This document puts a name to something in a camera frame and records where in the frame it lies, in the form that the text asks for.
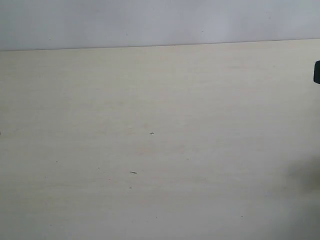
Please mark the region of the black jacket sleeve forearm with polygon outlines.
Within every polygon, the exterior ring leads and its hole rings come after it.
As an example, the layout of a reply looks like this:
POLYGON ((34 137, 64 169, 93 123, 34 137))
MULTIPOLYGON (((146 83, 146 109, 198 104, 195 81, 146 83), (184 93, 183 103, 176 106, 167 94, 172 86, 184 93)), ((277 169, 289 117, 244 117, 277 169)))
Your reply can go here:
POLYGON ((316 84, 320 84, 320 60, 314 64, 313 81, 316 84))

